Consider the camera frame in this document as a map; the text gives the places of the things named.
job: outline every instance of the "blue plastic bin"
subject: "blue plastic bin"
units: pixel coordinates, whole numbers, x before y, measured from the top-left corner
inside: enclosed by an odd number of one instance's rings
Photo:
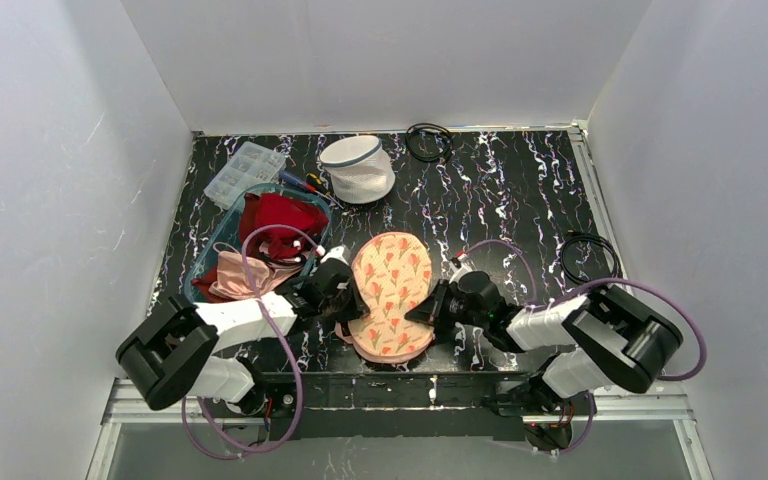
[[[216,244],[216,242],[226,242],[237,247],[237,249],[242,248],[243,240],[245,239],[240,238],[239,226],[240,217],[242,216],[246,207],[247,193],[253,193],[255,195],[263,195],[264,193],[277,193],[285,197],[290,197],[313,204],[322,210],[322,212],[325,214],[325,217],[328,218],[328,224],[322,231],[322,239],[320,240],[320,243],[325,244],[325,242],[328,241],[328,237],[331,234],[331,209],[328,207],[328,204],[322,201],[322,199],[317,196],[308,195],[306,193],[285,188],[274,183],[262,183],[260,185],[254,185],[240,194],[239,197],[237,197],[237,200],[234,202],[231,208],[228,209],[228,212],[225,213],[225,216],[222,217],[222,221],[219,222],[219,226],[216,227],[213,235],[210,236],[210,240],[207,242],[207,245],[205,245],[201,253],[199,253],[199,256],[196,258],[193,266],[190,267],[190,271],[187,272],[187,278],[184,281],[184,296],[186,296],[189,301],[207,302],[207,299],[204,298],[204,295],[201,294],[199,289],[193,286],[192,280],[194,278],[200,278],[204,276],[205,272],[210,271],[210,269],[216,266],[219,254],[213,250],[213,245]],[[301,274],[306,275],[310,273],[315,262],[316,255],[311,255],[310,258],[307,259],[307,263],[302,269]]]

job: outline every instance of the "white backdrop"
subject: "white backdrop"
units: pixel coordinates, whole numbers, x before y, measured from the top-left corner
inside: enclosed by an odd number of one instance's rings
[[[86,475],[191,141],[118,0],[0,1],[0,479]]]
[[[653,2],[590,126],[632,273],[707,334],[714,475],[768,479],[768,1]]]
[[[586,118],[648,0],[122,0],[192,130]]]

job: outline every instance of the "plastic organizer box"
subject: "plastic organizer box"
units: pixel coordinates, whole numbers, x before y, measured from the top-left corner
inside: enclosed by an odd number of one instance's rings
[[[219,208],[228,210],[245,189],[277,181],[278,172],[286,163],[286,155],[246,142],[213,177],[204,194]]]

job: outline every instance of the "pink cloth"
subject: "pink cloth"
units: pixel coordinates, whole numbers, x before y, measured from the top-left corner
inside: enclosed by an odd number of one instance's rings
[[[220,251],[217,248],[220,245],[230,250]],[[278,285],[298,273],[304,266],[304,257],[299,257],[302,261],[298,265],[273,268],[260,259],[243,257],[237,249],[226,243],[217,243],[213,248],[219,254],[219,259],[216,263],[216,279],[210,283],[208,292],[221,301],[254,298],[254,291],[246,280],[243,264],[245,261],[248,262],[255,285],[261,294],[275,290]]]

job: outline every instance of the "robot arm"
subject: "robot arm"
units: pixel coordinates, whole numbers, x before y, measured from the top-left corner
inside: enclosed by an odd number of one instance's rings
[[[263,306],[282,335],[290,333],[297,317],[345,324],[369,313],[345,256],[344,247],[334,248],[311,276],[263,295]],[[167,408],[185,395],[239,403],[255,387],[254,367],[213,354],[274,336],[256,299],[193,304],[175,295],[120,345],[116,360],[152,410]]]
[[[486,273],[464,266],[406,318],[435,329],[455,322],[482,327],[507,352],[577,344],[525,385],[529,403],[544,410],[601,386],[644,393],[683,342],[675,325],[621,288],[597,288],[543,310],[523,308],[509,304]]]

